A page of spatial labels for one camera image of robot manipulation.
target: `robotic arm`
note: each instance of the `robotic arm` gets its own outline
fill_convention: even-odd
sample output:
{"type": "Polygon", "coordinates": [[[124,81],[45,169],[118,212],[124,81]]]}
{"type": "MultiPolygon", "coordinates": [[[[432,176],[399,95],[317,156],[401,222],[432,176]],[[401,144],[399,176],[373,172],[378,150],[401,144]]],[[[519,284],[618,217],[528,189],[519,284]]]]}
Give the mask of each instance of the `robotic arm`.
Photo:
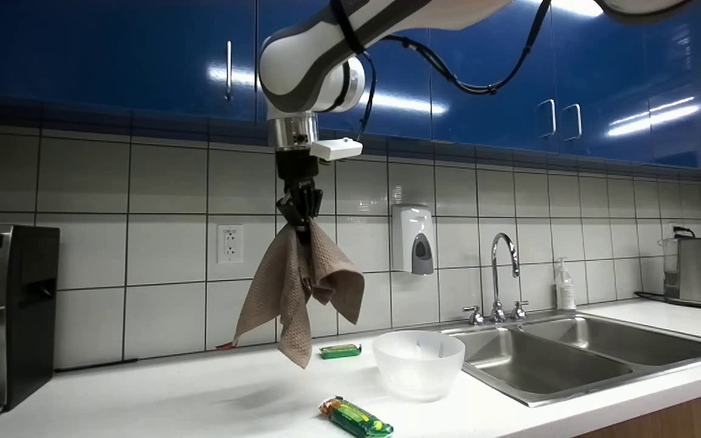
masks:
{"type": "MultiPolygon", "coordinates": [[[[641,17],[687,0],[597,2],[615,17],[641,17]]],[[[322,140],[317,133],[317,115],[350,109],[365,89],[356,54],[401,28],[466,28],[505,5],[508,0],[332,0],[311,22],[266,42],[258,76],[278,146],[278,176],[286,180],[278,208],[298,232],[320,213],[322,189],[311,180],[320,159],[336,161],[362,150],[359,140],[322,140]]]]}

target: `sink basin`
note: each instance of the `sink basin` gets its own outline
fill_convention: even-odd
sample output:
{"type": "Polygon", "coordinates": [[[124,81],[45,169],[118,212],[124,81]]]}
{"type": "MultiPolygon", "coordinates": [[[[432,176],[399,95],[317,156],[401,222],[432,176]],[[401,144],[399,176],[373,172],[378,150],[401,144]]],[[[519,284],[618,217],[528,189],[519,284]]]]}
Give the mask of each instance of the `sink basin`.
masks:
{"type": "Polygon", "coordinates": [[[523,403],[570,399],[701,359],[698,335],[584,313],[444,332],[466,342],[471,378],[523,403]]]}
{"type": "Polygon", "coordinates": [[[494,390],[538,403],[584,395],[632,371],[625,362],[514,328],[446,331],[466,342],[466,371],[494,390]]]}
{"type": "Polygon", "coordinates": [[[637,367],[659,370],[687,359],[701,359],[701,339],[697,335],[591,318],[583,313],[528,324],[522,331],[538,339],[611,356],[637,367]]]}

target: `wall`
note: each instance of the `wall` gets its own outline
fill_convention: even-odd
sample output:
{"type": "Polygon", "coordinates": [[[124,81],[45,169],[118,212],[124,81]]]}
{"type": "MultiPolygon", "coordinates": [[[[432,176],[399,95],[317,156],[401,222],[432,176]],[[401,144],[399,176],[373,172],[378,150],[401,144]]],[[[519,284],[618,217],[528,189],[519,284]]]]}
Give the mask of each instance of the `wall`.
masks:
{"type": "MultiPolygon", "coordinates": [[[[59,367],[213,351],[226,342],[255,264],[282,222],[271,149],[0,126],[0,222],[62,228],[59,367]],[[226,228],[242,253],[221,250],[226,228]]],[[[466,317],[491,302],[489,246],[507,232],[523,269],[501,302],[547,308],[552,259],[578,298],[663,290],[671,224],[701,233],[701,183],[356,159],[322,169],[320,224],[365,273],[359,325],[309,303],[317,335],[466,317]],[[390,204],[423,202],[439,269],[390,269],[390,204]]],[[[269,324],[244,339],[272,342],[269,324]]]]}

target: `cloth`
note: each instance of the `cloth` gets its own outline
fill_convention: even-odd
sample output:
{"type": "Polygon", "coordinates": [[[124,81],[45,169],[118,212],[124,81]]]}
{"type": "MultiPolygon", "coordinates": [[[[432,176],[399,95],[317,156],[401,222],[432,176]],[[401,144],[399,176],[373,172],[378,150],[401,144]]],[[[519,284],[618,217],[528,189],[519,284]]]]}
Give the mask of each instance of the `cloth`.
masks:
{"type": "Polygon", "coordinates": [[[309,246],[305,246],[293,225],[282,225],[269,253],[264,256],[242,317],[237,322],[235,342],[260,324],[280,317],[278,348],[299,367],[311,357],[311,328],[308,302],[322,303],[359,322],[365,277],[354,267],[343,250],[317,225],[309,224],[309,246]]]}

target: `countertop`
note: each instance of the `countertop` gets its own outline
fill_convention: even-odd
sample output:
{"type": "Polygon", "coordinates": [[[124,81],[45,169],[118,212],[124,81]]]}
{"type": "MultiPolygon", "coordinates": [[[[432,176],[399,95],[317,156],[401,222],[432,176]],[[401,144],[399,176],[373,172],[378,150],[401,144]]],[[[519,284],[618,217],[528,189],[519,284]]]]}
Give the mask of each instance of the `countertop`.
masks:
{"type": "MultiPolygon", "coordinates": [[[[701,308],[622,302],[587,313],[701,335],[701,308]]],[[[338,436],[320,407],[340,395],[390,420],[394,436],[574,436],[701,396],[701,364],[597,395],[523,407],[461,374],[439,401],[406,401],[378,384],[371,339],[354,359],[295,367],[275,348],[242,348],[56,374],[0,415],[0,438],[221,438],[338,436]]]]}

